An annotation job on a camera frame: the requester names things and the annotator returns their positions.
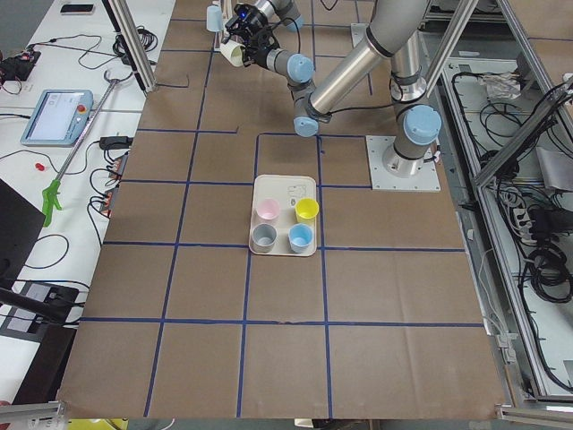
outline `robotic arm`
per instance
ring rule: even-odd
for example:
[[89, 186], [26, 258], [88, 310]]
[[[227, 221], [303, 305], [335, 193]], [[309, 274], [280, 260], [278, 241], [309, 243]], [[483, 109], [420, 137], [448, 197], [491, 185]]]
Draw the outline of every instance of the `robotic arm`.
[[398, 121], [398, 136], [384, 162], [396, 176], [415, 175], [423, 156], [438, 136], [440, 115], [426, 102], [421, 76], [417, 27], [429, 0], [376, 0], [363, 40], [318, 86], [312, 80], [312, 62], [280, 49], [268, 25], [276, 13], [290, 30], [302, 22], [293, 0], [258, 0], [238, 4], [237, 16], [227, 24], [230, 35], [244, 43], [244, 65], [257, 64], [286, 76], [295, 103], [295, 131], [304, 137], [319, 132], [337, 105], [382, 60], [391, 58], [390, 92]]

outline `brown paper surface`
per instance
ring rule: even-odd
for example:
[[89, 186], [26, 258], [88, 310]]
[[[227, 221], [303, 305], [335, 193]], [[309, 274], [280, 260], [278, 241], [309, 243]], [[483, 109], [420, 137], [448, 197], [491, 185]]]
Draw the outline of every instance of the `brown paper surface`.
[[[321, 82], [350, 49], [325, 25], [372, 3], [297, 3]], [[209, 52], [203, 16], [179, 0], [169, 24], [158, 78], [189, 88], [148, 96], [58, 395], [70, 416], [493, 417], [504, 399], [443, 169], [439, 193], [372, 191], [363, 136], [394, 134], [392, 109], [300, 138], [284, 78]], [[388, 79], [385, 63], [339, 107], [389, 103]], [[249, 254], [261, 174], [320, 185], [312, 257]]]

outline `blue cup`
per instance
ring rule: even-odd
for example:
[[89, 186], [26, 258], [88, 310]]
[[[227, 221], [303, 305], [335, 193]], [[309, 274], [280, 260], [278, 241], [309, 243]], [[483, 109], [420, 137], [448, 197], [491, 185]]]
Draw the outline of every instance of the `blue cup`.
[[294, 224], [288, 231], [288, 242], [293, 252], [300, 254], [306, 251], [312, 242], [312, 228], [306, 224]]

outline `pink cup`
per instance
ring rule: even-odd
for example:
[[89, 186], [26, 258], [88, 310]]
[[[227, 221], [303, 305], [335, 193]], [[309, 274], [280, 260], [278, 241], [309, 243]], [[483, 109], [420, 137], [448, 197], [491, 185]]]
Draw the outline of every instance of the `pink cup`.
[[265, 222], [272, 222], [280, 214], [280, 205], [275, 199], [265, 199], [257, 205], [257, 215]]

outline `tray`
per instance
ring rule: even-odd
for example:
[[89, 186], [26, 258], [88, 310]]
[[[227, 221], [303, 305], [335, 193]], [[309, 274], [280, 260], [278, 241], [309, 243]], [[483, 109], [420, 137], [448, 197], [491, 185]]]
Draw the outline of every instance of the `tray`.
[[[249, 229], [249, 248], [259, 255], [288, 255], [292, 257], [308, 257], [316, 252], [316, 219], [309, 227], [312, 229], [312, 242], [300, 254], [293, 252], [288, 243], [288, 230], [296, 224], [295, 206], [305, 197], [316, 200], [316, 182], [308, 176], [260, 175], [254, 181], [251, 207], [251, 227]], [[252, 230], [263, 221], [257, 216], [256, 207], [264, 199], [275, 199], [280, 205], [280, 214], [272, 223], [277, 230], [277, 241], [267, 253], [258, 253], [252, 249]]]

